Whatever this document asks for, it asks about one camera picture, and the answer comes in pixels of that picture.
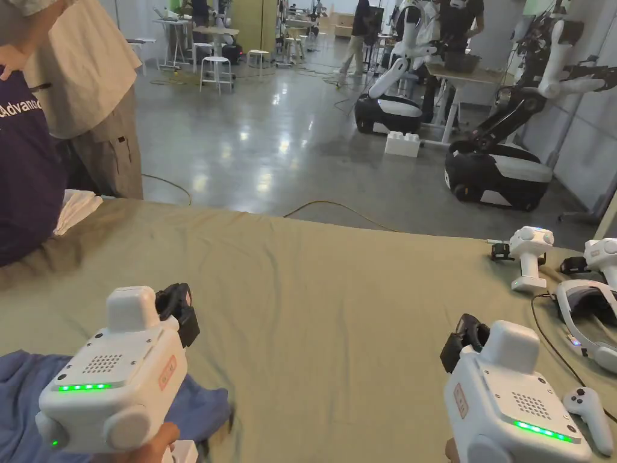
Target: table leg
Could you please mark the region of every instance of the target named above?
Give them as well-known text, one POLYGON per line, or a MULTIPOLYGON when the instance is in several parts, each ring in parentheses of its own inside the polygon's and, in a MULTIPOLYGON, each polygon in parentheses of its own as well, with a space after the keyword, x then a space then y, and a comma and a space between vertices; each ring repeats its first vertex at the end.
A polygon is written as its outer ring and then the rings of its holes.
POLYGON ((450 82, 448 82, 446 79, 444 79, 444 81, 441 83, 441 88, 439 90, 439 110, 437 110, 437 123, 441 124, 444 119, 445 119, 445 104, 447 102, 447 95, 448 92, 450 91, 450 85, 452 85, 450 82))
POLYGON ((452 134, 452 126, 454 125, 454 118, 458 110, 458 102, 460 101, 460 88, 461 85, 456 86, 456 92, 454 93, 454 101, 450 106, 450 112, 448 113, 448 122, 445 123, 444 137, 441 139, 441 143, 449 143, 450 135, 452 134))

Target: power cord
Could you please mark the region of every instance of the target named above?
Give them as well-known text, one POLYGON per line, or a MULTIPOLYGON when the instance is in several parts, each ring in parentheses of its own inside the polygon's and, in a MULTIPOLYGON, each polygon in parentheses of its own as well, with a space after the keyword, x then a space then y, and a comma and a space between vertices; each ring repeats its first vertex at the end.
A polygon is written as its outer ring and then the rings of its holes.
POLYGON ((164 178, 157 177, 156 175, 150 175, 150 174, 148 174, 148 173, 142 173, 142 175, 143 175, 144 177, 147 177, 147 178, 153 178, 153 179, 155 179, 155 180, 164 181, 165 183, 169 183, 169 185, 175 186, 175 187, 176 187, 176 188, 178 188, 179 190, 184 191, 184 192, 186 193, 186 195, 189 197, 189 204, 188 204, 189 206, 193 203, 193 196, 191 195, 191 193, 189 193, 188 191, 186 191, 184 188, 182 188, 182 187, 181 187, 180 185, 178 185, 177 183, 174 183, 174 182, 172 182, 172 181, 170 181, 170 180, 166 180, 166 179, 164 179, 164 178))
MULTIPOLYGON (((561 361, 564 363, 564 365, 566 365, 568 370, 570 370, 570 372, 574 375, 574 377, 579 382, 579 384, 582 387, 587 387, 586 384, 585 384, 585 381, 582 380, 582 378, 579 376, 579 374, 572 368, 572 366, 568 363, 568 361, 561 355, 559 350, 557 350, 555 345, 549 340, 548 336, 546 335, 546 333, 544 333, 542 327, 540 326, 540 323, 538 322, 538 317, 536 315, 536 308, 534 307, 534 301, 537 298, 550 298, 551 300, 554 300, 554 299, 553 299, 553 296, 551 296, 549 293, 547 293, 547 294, 537 294, 533 298, 531 298, 531 313, 534 316, 534 321, 536 322, 536 326, 538 328, 538 331, 540 331, 540 334, 542 335, 544 340, 547 342, 547 344, 550 346, 550 348, 553 349, 553 352, 555 354, 557 354, 557 356, 561 359, 561 361)), ((604 413, 606 414, 607 417, 609 417, 614 423, 617 423, 617 418, 615 418, 615 416, 613 416, 612 413, 610 413, 606 409, 603 409, 603 410, 604 410, 604 413)))
POLYGON ((365 215, 363 215, 363 214, 359 213, 359 212, 358 212, 358 211, 356 211, 355 209, 352 209, 352 208, 351 208, 351 207, 349 207, 349 206, 345 206, 345 204, 341 204, 341 203, 336 202, 336 201, 329 201, 329 200, 327 200, 327 199, 317 199, 316 201, 309 201, 309 202, 306 202, 306 203, 304 203, 303 205, 301 205, 300 207, 297 207, 296 209, 294 209, 293 211, 288 212, 288 213, 287 213, 287 214, 285 214, 283 217, 288 218, 289 216, 294 215, 296 212, 301 211, 301 210, 302 210, 302 209, 304 209, 305 207, 310 206, 311 204, 318 204, 318 203, 322 203, 322 204, 334 204, 335 206, 344 207, 344 208, 345 208, 345 209, 347 209, 348 211, 351 211, 351 212, 353 212, 354 214, 359 215, 359 216, 360 216, 360 217, 362 217, 364 220, 367 220, 367 221, 369 221, 369 222, 371 222, 371 223, 373 223, 373 224, 377 225, 378 227, 384 228, 385 230, 388 230, 388 231, 390 231, 390 232, 392 231, 392 232, 394 232, 394 233, 404 233, 404 231, 396 230, 396 228, 390 228, 390 227, 387 227, 387 226, 385 226, 385 225, 381 225, 379 222, 375 222, 373 219, 369 219, 367 216, 365 216, 365 215))

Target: green led light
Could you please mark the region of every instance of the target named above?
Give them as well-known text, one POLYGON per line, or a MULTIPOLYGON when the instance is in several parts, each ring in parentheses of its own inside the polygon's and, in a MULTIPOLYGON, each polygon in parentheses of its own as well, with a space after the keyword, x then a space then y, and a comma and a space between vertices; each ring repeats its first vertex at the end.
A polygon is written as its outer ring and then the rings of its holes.
POLYGON ((111 384, 77 384, 74 386, 61 386, 58 392, 85 392, 111 388, 111 384))
POLYGON ((549 431, 548 429, 542 429, 539 428, 538 426, 533 426, 527 423, 523 423, 522 421, 515 421, 514 422, 515 426, 525 429, 527 431, 531 431, 533 433, 536 434, 540 434, 542 436, 546 436, 546 437, 551 437, 553 439, 559 439, 560 441, 564 441, 564 442, 573 442, 572 438, 564 436, 563 434, 558 434, 556 432, 553 431, 549 431))

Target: beige pants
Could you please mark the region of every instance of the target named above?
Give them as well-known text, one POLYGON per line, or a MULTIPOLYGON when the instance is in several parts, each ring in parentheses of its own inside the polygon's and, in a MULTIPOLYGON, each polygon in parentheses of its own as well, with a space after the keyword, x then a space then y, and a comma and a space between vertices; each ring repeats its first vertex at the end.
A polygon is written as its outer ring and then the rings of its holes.
POLYGON ((69 172, 69 188, 144 198, 133 88, 103 122, 83 135, 62 140, 57 149, 73 171, 69 172), (71 177, 77 177, 73 185, 71 177))
POLYGON ((349 69, 349 65, 351 64, 351 60, 355 56, 355 73, 361 74, 364 70, 364 64, 362 64, 362 48, 364 45, 364 36, 363 35, 352 35, 351 40, 349 40, 349 47, 347 48, 347 54, 345 55, 345 61, 343 62, 343 66, 341 66, 341 70, 339 71, 341 74, 346 74, 349 69))

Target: desk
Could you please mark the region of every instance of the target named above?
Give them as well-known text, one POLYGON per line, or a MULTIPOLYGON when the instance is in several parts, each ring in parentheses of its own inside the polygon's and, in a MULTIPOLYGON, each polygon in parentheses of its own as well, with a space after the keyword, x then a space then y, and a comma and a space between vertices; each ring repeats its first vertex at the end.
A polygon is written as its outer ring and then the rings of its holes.
MULTIPOLYGON (((426 68, 431 75, 444 79, 446 84, 442 88, 442 102, 439 105, 439 111, 437 113, 437 124, 426 123, 423 124, 424 127, 430 128, 438 128, 443 129, 444 136, 441 141, 434 140, 423 140, 424 144, 429 144, 433 146, 442 146, 449 147, 450 146, 450 135, 452 134, 452 125, 454 124, 454 117, 457 113, 458 103, 460 102, 460 92, 465 87, 465 84, 468 82, 474 83, 487 83, 492 85, 497 85, 503 80, 503 73, 497 71, 489 71, 486 69, 476 68, 474 72, 471 73, 463 73, 447 70, 442 64, 432 64, 427 63, 426 68), (444 98, 447 98, 450 85, 453 85, 456 89, 454 94, 454 100, 452 102, 452 107, 450 108, 450 112, 448 113, 448 119, 444 125, 440 124, 440 121, 444 119, 445 116, 445 101, 444 98)), ((504 85, 512 85, 513 77, 510 74, 506 74, 506 79, 504 85)))
MULTIPOLYGON (((481 240, 105 201, 0 269, 0 353, 73 354, 106 325, 114 289, 187 282, 201 328, 189 373, 238 404, 240 426, 210 443, 212 461, 441 463, 452 432, 439 355, 460 316, 537 331, 530 298, 510 289, 520 266, 490 252, 481 240)), ((554 248, 540 272, 576 255, 554 248)), ((567 347, 552 301, 537 299, 536 313, 615 413, 614 376, 567 347)), ((559 397, 576 387, 544 342, 537 371, 559 397)))
POLYGON ((238 29, 227 29, 225 27, 206 27, 200 26, 194 29, 195 32, 202 34, 211 34, 214 36, 214 56, 222 56, 222 38, 223 35, 236 36, 240 34, 238 29))
POLYGON ((188 34, 188 28, 186 26, 189 22, 186 19, 180 19, 177 21, 168 21, 165 19, 154 19, 152 20, 152 22, 161 24, 161 26, 163 26, 163 31, 165 32, 165 39, 167 40, 167 48, 165 50, 165 62, 161 65, 161 67, 171 67, 174 70, 176 69, 176 63, 178 60, 178 49, 180 49, 180 56, 182 57, 182 63, 188 64, 188 61, 184 57, 184 50, 182 50, 182 47, 180 46, 180 41, 178 40, 177 28, 181 27, 182 29, 184 29, 184 32, 188 34), (172 31, 169 28, 172 26, 176 28, 176 47, 175 47, 175 52, 173 54, 173 65, 170 66, 168 65, 168 63, 170 62, 169 61, 169 44, 171 42, 172 31))

